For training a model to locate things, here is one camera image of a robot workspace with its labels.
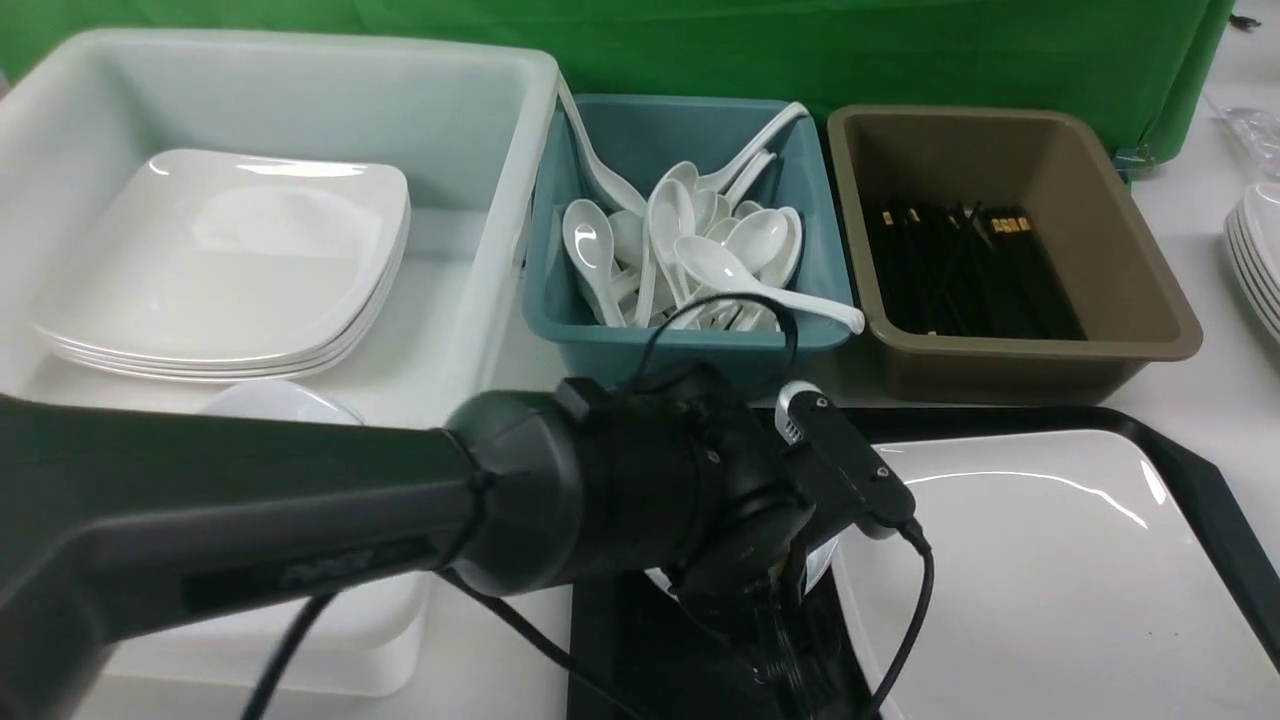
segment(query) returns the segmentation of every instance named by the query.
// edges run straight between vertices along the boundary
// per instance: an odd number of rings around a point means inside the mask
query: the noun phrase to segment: white table
[[[1254,35],[1228,31],[1211,83],[1243,88],[1254,106],[1280,115],[1280,5],[1240,0],[1238,13],[1263,20]],[[1272,562],[1280,566],[1280,348],[1235,288],[1221,254],[1222,219],[1261,178],[1229,131],[1201,105],[1181,154],[1134,186],[1202,325],[1199,354],[1152,365],[1107,405],[1128,413],[1217,464]],[[512,319],[498,369],[503,388],[549,389],[563,377],[556,350]],[[869,341],[855,341],[837,364],[814,372],[842,402],[884,405]],[[430,600],[425,650],[416,676],[397,694],[365,700],[280,693],[271,720],[559,720],[566,676],[500,621],[443,583]],[[517,598],[535,625],[568,644],[567,588]],[[81,720],[228,720],[239,715],[244,688],[104,678]]]

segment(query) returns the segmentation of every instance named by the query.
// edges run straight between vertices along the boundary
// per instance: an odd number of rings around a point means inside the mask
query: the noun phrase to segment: stack of white plates
[[[1280,341],[1280,184],[1258,183],[1226,217],[1235,279],[1262,324]]]
[[[408,219],[388,165],[166,151],[47,281],[32,324],[56,355],[125,375],[319,373],[372,327]]]

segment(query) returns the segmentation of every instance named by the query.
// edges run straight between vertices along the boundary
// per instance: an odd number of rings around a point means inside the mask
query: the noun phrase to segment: white bowl
[[[330,425],[365,424],[355,410],[288,380],[252,380],[227,388],[200,414]]]

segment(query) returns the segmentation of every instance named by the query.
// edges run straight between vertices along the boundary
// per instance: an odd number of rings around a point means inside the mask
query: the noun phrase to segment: spoon handle
[[[645,238],[648,240],[645,246],[648,246],[649,251],[653,254],[654,264],[658,265],[662,279],[666,281],[668,287],[671,287],[671,296],[676,299],[676,305],[685,305],[689,302],[689,281],[685,278],[684,265],[668,258],[667,254],[662,251],[662,247],[657,242],[653,242],[653,237],[648,232],[645,232]]]
[[[764,149],[765,145],[773,140],[773,136],[787,126],[791,120],[808,115],[809,110],[799,102],[791,102],[783,108],[772,120],[768,122],[760,132],[755,133],[755,137],[748,142],[727,165],[716,170],[709,176],[703,176],[698,178],[698,190],[714,190],[716,192],[724,192],[737,173],[751,161],[751,158]]]
[[[593,283],[591,291],[595,292],[595,301],[600,306],[600,314],[604,315],[604,324],[611,328],[627,327],[626,319],[622,318],[622,309],[618,307],[618,301],[613,299],[613,293],[609,292],[609,287],[605,286],[602,288]]]
[[[728,200],[731,208],[737,208],[737,204],[746,197],[746,191],[751,190],[755,181],[760,179],[760,174],[764,173],[764,169],[769,167],[769,163],[772,163],[774,158],[777,158],[777,155],[764,150],[756,152],[755,156],[751,158],[751,161],[748,163],[742,174],[737,176],[733,184],[728,186],[728,190],[724,191],[724,199]]]
[[[614,209],[630,210],[643,217],[646,205],[644,196],[626,178],[605,165],[600,160],[600,156],[595,154],[595,149],[591,147],[591,138],[586,135],[586,126],[582,124],[582,115],[577,111],[577,102],[573,101],[573,94],[570,92],[568,83],[564,82],[564,76],[561,76],[556,92],[559,95],[561,105],[564,106],[564,115],[573,129],[573,137],[582,150],[582,160],[586,165],[584,169],[589,179],[594,181],[591,184],[595,186]]]
[[[812,295],[804,295],[803,292],[777,290],[763,284],[753,288],[751,292],[772,297],[792,310],[800,310],[801,313],[822,315],[823,318],[838,320],[849,325],[849,329],[851,329],[854,334],[861,333],[863,327],[867,323],[865,318],[863,318],[863,311],[858,307],[845,305],[844,302],[836,302],[835,300],[827,300],[826,297],[814,297]]]
[[[741,332],[754,331],[764,318],[764,307],[748,307],[742,310],[742,315],[739,316],[736,323],[733,323],[733,329]]]
[[[653,268],[655,261],[653,256],[653,247],[645,242],[641,252],[644,252],[644,255],[640,264],[640,295],[636,297],[636,311],[635,315],[631,316],[631,325],[636,328],[648,328],[649,318],[653,315],[653,291],[657,286],[658,278]]]

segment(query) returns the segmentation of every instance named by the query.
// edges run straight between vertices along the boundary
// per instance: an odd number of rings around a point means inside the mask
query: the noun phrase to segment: white square plate
[[[1277,309],[1280,297],[1267,290],[1266,273],[1260,266],[1261,260],[1257,259],[1249,241],[1244,240],[1238,227],[1233,224],[1234,219],[1234,215],[1228,218],[1226,249],[1235,281],[1267,332],[1280,341],[1280,309]]]
[[[1280,183],[1249,186],[1238,208],[1240,227],[1257,247],[1263,269],[1280,282]]]
[[[1266,297],[1271,299],[1272,305],[1280,305],[1280,278],[1272,277],[1263,261],[1263,251],[1258,246],[1261,242],[1249,232],[1249,224],[1244,219],[1243,205],[1236,205],[1235,211],[1228,215],[1226,219],[1226,233],[1235,242],[1236,249],[1240,250],[1244,258],[1248,258],[1249,264],[1257,272],[1257,281],[1260,283],[1260,290],[1266,291]]]
[[[1102,430],[883,446],[937,557],[886,720],[1270,720],[1280,673],[1143,451]],[[832,562],[874,687],[915,606],[901,539]]]
[[[95,368],[136,378],[225,383],[242,382],[255,378],[301,378],[326,370],[347,357],[347,355],[355,350],[356,345],[358,345],[360,341],[369,334],[374,322],[378,319],[378,314],[381,313],[383,306],[387,304],[392,283],[396,281],[396,274],[399,270],[404,256],[404,242],[410,228],[408,214],[408,208],[406,206],[404,228],[401,232],[401,238],[397,241],[397,247],[392,252],[390,264],[387,266],[383,277],[378,281],[378,287],[374,288],[372,296],[370,296],[369,301],[365,302],[365,306],[360,310],[360,313],[356,314],[356,318],[346,328],[343,328],[342,333],[339,333],[338,337],[330,343],[316,348],[312,352],[291,356],[285,359],[287,361],[275,360],[247,364],[164,363],[136,360],[128,356],[84,350],[76,345],[64,345],[55,338],[46,340],[50,343],[50,350],[64,360],[84,365],[87,368]]]
[[[61,345],[138,360],[314,352],[367,302],[407,202],[390,165],[161,152],[55,270],[32,322]]]

